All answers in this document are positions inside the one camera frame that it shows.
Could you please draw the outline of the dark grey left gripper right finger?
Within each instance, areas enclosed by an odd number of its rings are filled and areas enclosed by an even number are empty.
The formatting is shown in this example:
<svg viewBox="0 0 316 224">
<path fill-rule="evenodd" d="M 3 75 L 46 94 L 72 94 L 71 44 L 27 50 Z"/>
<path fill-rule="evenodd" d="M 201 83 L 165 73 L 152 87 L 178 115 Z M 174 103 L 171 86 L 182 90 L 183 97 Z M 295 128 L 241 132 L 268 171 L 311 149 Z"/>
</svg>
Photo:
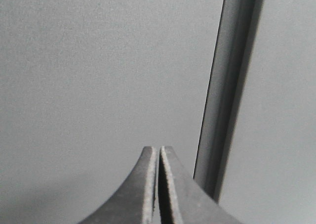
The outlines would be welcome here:
<svg viewBox="0 0 316 224">
<path fill-rule="evenodd" d="M 193 180 L 171 146 L 159 154 L 158 201 L 162 224 L 238 224 Z"/>
</svg>

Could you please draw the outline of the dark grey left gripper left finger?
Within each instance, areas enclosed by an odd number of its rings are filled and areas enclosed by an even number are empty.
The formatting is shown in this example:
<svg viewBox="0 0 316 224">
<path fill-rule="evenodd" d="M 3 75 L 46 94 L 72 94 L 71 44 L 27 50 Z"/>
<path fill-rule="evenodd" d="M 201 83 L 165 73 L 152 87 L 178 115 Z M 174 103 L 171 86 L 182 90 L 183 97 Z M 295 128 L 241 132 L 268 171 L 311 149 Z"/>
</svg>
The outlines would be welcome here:
<svg viewBox="0 0 316 224">
<path fill-rule="evenodd" d="M 157 151 L 145 146 L 114 194 L 82 224 L 151 224 L 155 206 Z"/>
</svg>

